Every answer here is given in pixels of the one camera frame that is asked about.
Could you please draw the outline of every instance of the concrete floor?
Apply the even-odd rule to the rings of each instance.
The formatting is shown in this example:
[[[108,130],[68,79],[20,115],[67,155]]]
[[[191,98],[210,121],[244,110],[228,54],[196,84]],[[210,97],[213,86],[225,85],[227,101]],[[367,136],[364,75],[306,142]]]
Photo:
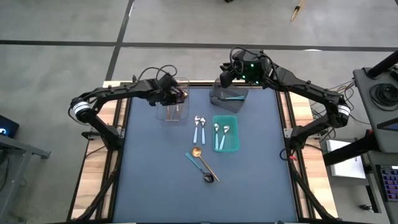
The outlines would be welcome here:
[[[394,0],[307,0],[294,22],[299,1],[135,0],[124,42],[197,44],[314,45],[397,47],[398,7]],[[127,0],[2,0],[0,40],[115,42]],[[21,127],[18,140],[52,151],[34,159],[26,173],[15,213],[29,223],[61,222],[75,189],[86,129],[66,114],[70,100],[100,86],[114,47],[0,45],[0,114]],[[324,87],[352,78],[390,52],[308,52],[268,50],[273,61],[296,76]],[[148,66],[172,63],[178,76],[212,80],[228,61],[223,49],[122,48],[113,80],[130,80]],[[361,99],[352,98],[355,117],[368,121]],[[349,121],[338,137],[363,136],[365,124]],[[385,223],[386,216],[358,210],[367,202],[364,187],[333,185],[339,217]]]

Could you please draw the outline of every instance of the keyboard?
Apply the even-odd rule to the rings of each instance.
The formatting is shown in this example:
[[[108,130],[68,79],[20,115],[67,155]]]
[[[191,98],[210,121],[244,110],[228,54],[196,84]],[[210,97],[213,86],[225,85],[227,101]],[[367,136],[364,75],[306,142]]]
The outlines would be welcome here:
[[[398,166],[377,165],[377,172],[384,190],[384,199],[398,202]]]

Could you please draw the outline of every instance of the metal bracket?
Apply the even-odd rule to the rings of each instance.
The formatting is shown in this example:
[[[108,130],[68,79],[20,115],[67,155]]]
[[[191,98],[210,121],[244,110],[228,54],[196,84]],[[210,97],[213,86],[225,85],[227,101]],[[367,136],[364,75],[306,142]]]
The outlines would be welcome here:
[[[290,138],[291,137],[291,135],[292,135],[292,131],[293,131],[293,128],[284,128],[284,136],[285,136],[285,138]],[[309,136],[308,138],[321,138],[321,134],[313,134],[313,135],[311,135],[311,136]]]

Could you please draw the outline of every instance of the dark blue tabletop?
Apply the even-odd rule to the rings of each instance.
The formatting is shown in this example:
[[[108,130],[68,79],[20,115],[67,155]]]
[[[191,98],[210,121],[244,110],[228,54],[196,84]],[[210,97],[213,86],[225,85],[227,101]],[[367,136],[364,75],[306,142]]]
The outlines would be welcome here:
[[[132,101],[113,222],[297,221],[275,92],[250,89],[239,113],[240,149],[213,150],[214,115],[234,114],[210,104],[209,88],[191,88],[189,117],[168,123],[156,108]],[[220,179],[207,184],[184,154],[193,147],[193,118],[204,116],[202,157]],[[205,168],[199,159],[197,163]]]

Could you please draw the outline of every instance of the silver spoon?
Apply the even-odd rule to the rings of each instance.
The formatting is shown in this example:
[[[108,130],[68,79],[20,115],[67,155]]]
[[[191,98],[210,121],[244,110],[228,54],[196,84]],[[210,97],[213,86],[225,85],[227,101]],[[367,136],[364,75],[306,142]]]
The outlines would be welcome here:
[[[200,122],[201,122],[201,144],[205,145],[206,144],[206,139],[205,139],[205,123],[206,123],[206,119],[205,118],[201,118]]]
[[[227,132],[228,130],[229,130],[229,126],[228,126],[228,125],[224,126],[224,135],[223,135],[223,138],[222,138],[222,140],[221,140],[220,150],[223,150],[225,135],[226,135],[226,132]]]
[[[220,126],[217,123],[215,123],[214,129],[216,130],[216,150],[218,150],[218,133],[217,133],[218,128],[220,128]]]
[[[198,139],[198,124],[200,121],[200,117],[198,115],[195,116],[195,134],[193,135],[193,143],[196,144],[197,143],[197,139]]]

